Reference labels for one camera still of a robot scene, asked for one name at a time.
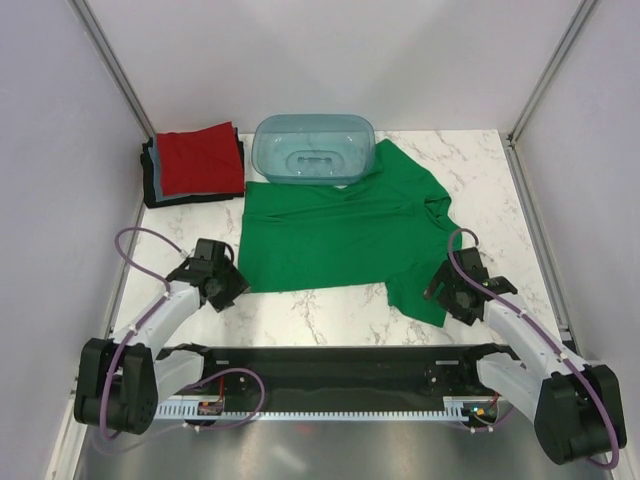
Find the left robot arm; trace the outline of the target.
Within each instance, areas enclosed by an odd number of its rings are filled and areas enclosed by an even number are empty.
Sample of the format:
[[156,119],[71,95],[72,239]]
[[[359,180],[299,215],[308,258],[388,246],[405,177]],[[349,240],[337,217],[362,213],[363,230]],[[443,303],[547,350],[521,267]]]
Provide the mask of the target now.
[[109,432],[142,434],[159,403],[190,386],[208,393],[219,369],[191,350],[162,352],[177,328],[205,305],[222,312],[249,289],[234,265],[232,247],[199,239],[194,252],[168,275],[145,311],[107,339],[88,340],[80,356],[74,419]]

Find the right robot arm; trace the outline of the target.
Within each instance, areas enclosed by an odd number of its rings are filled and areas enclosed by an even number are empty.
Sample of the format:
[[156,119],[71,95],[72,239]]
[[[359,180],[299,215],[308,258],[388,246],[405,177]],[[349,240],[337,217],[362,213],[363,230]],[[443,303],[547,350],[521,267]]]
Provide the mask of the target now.
[[477,248],[451,252],[424,296],[465,324],[484,323],[505,342],[466,351],[457,371],[465,391],[499,393],[532,423],[555,464],[608,453],[616,467],[627,444],[616,374],[555,338],[508,279],[489,275]]

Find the green t shirt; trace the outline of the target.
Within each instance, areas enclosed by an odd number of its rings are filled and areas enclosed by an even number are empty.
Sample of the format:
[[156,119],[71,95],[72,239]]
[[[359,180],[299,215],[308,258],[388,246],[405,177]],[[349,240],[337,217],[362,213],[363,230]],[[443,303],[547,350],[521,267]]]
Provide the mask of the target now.
[[238,268],[255,293],[382,283],[390,306],[441,327],[423,296],[457,228],[450,193],[388,139],[358,182],[246,186]]

